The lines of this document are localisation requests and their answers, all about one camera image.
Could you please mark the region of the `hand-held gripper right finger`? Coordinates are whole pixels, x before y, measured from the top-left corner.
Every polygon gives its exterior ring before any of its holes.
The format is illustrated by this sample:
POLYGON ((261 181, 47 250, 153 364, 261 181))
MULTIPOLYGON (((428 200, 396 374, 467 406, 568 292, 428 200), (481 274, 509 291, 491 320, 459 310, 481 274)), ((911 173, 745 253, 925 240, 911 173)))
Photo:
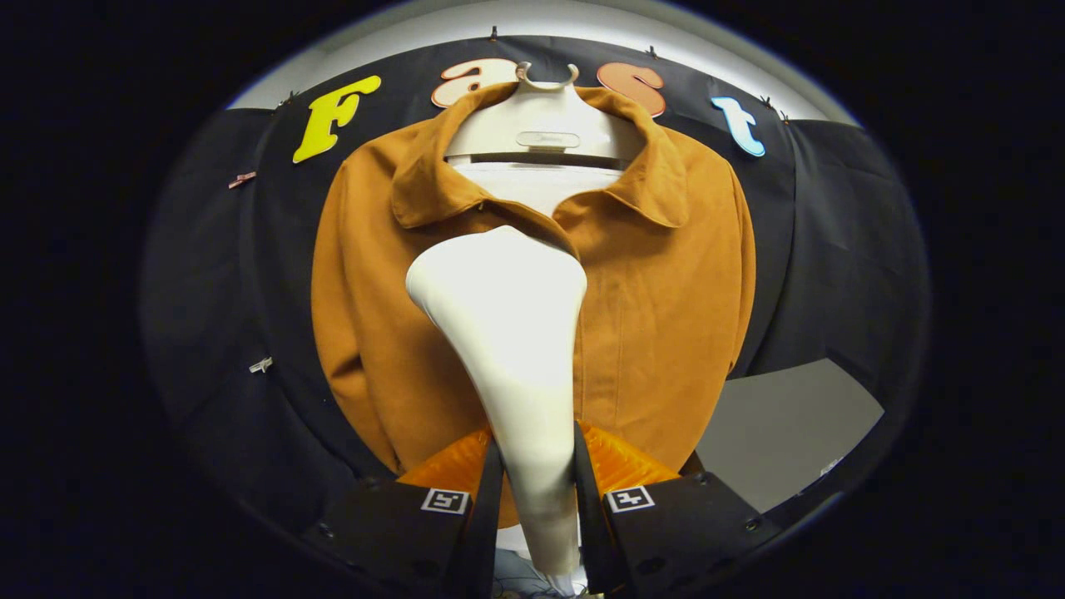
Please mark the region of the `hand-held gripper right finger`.
POLYGON ((712 473, 671 473, 581 423, 574 438, 581 560, 593 596, 708 597, 782 535, 712 473))

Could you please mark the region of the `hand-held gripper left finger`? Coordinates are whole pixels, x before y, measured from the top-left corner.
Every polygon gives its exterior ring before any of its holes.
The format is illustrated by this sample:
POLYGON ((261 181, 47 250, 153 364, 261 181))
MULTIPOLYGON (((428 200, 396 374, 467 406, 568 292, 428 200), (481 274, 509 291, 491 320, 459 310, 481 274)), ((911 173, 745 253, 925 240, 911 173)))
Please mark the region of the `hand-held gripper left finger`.
POLYGON ((502 486, 492 434, 469 433, 399 480, 358 482, 304 541, 361 597, 487 597, 502 486))

